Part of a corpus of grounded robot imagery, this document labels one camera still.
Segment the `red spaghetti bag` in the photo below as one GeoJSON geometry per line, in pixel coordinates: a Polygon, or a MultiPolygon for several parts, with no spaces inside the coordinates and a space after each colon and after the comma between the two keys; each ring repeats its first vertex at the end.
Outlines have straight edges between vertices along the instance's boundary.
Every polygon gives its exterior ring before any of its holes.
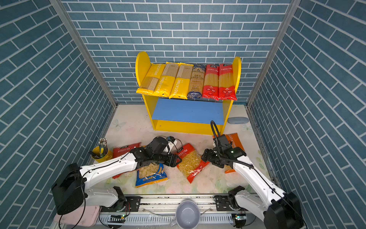
{"type": "Polygon", "coordinates": [[[219,65],[219,99],[233,101],[237,100],[232,65],[219,65]]]}
{"type": "Polygon", "coordinates": [[[207,65],[203,86],[203,97],[219,100],[219,68],[216,65],[207,65]]]}

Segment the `blue-top Moli pasta bag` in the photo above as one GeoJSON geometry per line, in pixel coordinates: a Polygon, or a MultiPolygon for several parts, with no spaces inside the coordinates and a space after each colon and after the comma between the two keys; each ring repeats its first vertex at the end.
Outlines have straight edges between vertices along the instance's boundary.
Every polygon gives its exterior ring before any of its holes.
{"type": "Polygon", "coordinates": [[[203,87],[205,80],[206,65],[195,64],[190,79],[187,98],[201,99],[203,97],[203,87]]]}

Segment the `yellow spaghetti bag long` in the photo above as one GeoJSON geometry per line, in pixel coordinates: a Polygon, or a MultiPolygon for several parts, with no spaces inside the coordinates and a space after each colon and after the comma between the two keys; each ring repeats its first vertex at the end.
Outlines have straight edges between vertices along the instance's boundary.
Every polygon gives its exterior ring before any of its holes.
{"type": "Polygon", "coordinates": [[[179,71],[179,63],[166,63],[165,69],[160,77],[160,80],[153,92],[153,96],[168,98],[171,94],[176,76],[179,71]]]}

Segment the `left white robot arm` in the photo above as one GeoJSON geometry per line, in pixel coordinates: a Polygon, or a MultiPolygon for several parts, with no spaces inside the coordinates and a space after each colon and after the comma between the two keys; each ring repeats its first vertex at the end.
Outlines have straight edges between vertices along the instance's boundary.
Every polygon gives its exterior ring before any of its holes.
{"type": "Polygon", "coordinates": [[[176,167],[182,160],[171,152],[178,139],[155,137],[144,147],[131,149],[117,158],[88,166],[68,165],[51,187],[58,215],[66,215],[81,206],[112,207],[124,205],[126,198],[119,187],[95,188],[94,185],[119,174],[134,171],[151,163],[176,167]]]}

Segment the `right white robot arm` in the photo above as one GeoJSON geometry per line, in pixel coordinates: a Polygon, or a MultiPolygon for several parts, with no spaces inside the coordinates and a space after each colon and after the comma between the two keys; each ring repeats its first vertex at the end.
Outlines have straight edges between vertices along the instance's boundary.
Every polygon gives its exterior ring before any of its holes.
{"type": "Polygon", "coordinates": [[[256,192],[250,194],[243,187],[230,191],[233,208],[244,208],[259,218],[267,229],[301,229],[303,219],[298,197],[275,185],[252,163],[240,147],[233,147],[224,135],[214,136],[214,148],[206,149],[202,155],[204,162],[219,168],[232,167],[245,178],[256,192]]]}

